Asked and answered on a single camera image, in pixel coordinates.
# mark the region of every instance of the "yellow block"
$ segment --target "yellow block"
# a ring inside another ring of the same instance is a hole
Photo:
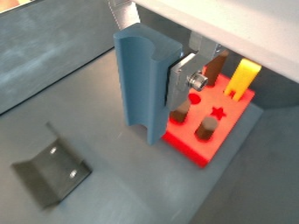
[[[249,59],[243,59],[239,62],[237,69],[224,90],[224,95],[229,95],[231,92],[235,92],[232,96],[233,101],[237,102],[241,95],[245,93],[248,85],[256,78],[260,68],[261,66]]]

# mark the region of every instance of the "blue plastic block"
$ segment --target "blue plastic block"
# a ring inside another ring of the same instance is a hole
[[[116,61],[126,125],[146,127],[153,144],[165,132],[167,73],[180,58],[183,45],[142,24],[114,33]]]

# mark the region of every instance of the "bolt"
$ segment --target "bolt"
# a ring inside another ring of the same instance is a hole
[[[52,147],[50,154],[53,154],[56,150],[57,150],[57,148],[56,147]]]
[[[196,72],[188,80],[189,87],[193,88],[197,92],[203,90],[207,83],[208,83],[208,78],[201,75],[200,71]]]
[[[69,178],[73,179],[77,175],[77,171],[73,170],[70,173],[69,173]]]

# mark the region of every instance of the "red star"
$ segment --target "red star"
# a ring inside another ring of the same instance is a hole
[[[213,108],[213,107],[211,115],[216,116],[217,120],[220,120],[223,116],[227,116],[227,114],[223,112],[223,108]]]

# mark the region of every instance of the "metal bracket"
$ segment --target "metal bracket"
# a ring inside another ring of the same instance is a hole
[[[140,23],[136,4],[128,0],[108,0],[108,7],[113,14],[118,30],[129,25]]]
[[[33,159],[13,163],[12,167],[42,208],[57,204],[90,174],[89,167],[60,137]]]
[[[189,46],[199,49],[197,53],[189,53],[169,68],[165,105],[171,111],[185,101],[191,88],[203,90],[208,79],[201,75],[201,69],[225,50],[220,44],[197,33],[191,34]]]

